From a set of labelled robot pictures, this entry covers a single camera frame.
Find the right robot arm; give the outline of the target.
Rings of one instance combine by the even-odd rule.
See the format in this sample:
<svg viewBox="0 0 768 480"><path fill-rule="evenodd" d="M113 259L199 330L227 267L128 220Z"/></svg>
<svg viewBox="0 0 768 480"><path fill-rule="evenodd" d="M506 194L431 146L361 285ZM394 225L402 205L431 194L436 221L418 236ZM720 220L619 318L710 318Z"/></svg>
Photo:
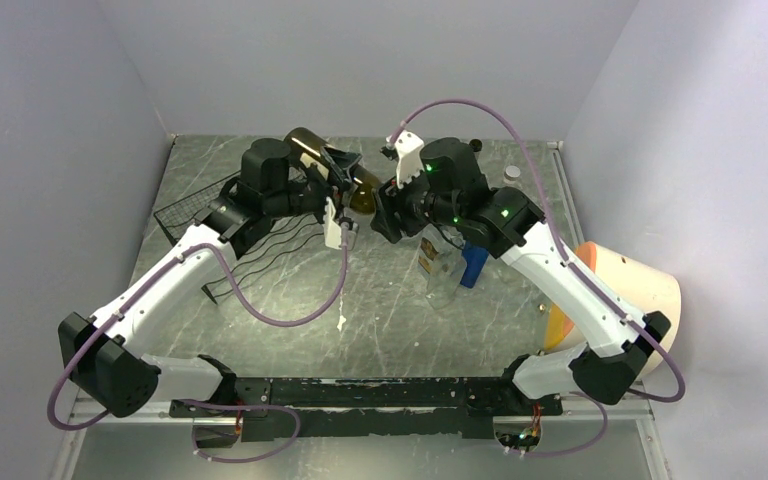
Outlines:
<svg viewBox="0 0 768 480"><path fill-rule="evenodd" d="M469 144L404 133L381 152L396 170L374 195L374 231L397 243L428 225L455 229L537 286L584 337L574 348L517 361L499 389L508 412L525 413L549 394L578 392L615 405L631 392L671 328L662 312L644 312L612 290L553 235L524 192L489 186Z"/></svg>

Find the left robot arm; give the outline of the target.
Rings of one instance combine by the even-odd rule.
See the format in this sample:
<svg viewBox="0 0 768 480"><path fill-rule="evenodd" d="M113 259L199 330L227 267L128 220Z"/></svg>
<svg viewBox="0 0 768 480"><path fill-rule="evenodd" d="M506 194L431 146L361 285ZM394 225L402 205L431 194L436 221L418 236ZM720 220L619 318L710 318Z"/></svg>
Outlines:
<svg viewBox="0 0 768 480"><path fill-rule="evenodd" d="M354 190L358 153L291 139L261 138L239 171L201 208L175 245L125 292L91 316L67 316L57 334L66 383L97 401L104 415L130 416L149 402L197 404L221 416L238 402L236 375L216 359L151 354L153 336L180 304L208 281L233 278L232 264L282 218L313 216L328 247L347 254L356 224L343 212Z"/></svg>

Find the square black-capped liquor bottle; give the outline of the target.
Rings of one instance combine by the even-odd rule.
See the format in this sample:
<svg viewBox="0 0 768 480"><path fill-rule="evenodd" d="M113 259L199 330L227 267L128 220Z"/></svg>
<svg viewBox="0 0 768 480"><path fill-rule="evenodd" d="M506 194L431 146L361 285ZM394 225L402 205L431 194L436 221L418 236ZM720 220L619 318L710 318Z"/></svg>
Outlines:
<svg viewBox="0 0 768 480"><path fill-rule="evenodd" d="M418 265L428 278L450 274L453 270L455 248L436 231L425 231L420 236Z"/></svg>

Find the dark green labelled wine bottle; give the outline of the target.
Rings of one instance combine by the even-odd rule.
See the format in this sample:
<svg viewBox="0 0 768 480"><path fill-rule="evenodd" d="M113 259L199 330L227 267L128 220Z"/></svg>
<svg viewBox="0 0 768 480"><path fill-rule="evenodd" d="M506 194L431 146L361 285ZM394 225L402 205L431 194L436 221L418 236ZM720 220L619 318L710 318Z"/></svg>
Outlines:
<svg viewBox="0 0 768 480"><path fill-rule="evenodd" d="M374 192L381 181L365 168L360 153L341 150L305 127L292 129L284 141L292 150L292 162L313 167L328 182L336 204L361 215L375 213Z"/></svg>

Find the clear wine bottle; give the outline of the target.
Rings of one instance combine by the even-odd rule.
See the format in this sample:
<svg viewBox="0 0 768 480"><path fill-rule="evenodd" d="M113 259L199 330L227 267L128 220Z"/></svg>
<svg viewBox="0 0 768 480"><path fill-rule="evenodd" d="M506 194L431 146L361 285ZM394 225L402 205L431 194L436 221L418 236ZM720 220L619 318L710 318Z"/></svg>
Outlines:
<svg viewBox="0 0 768 480"><path fill-rule="evenodd" d="M466 260L460 250L454 249L437 254L429 265L426 300L434 309L442 309L456 296L467 266Z"/></svg>

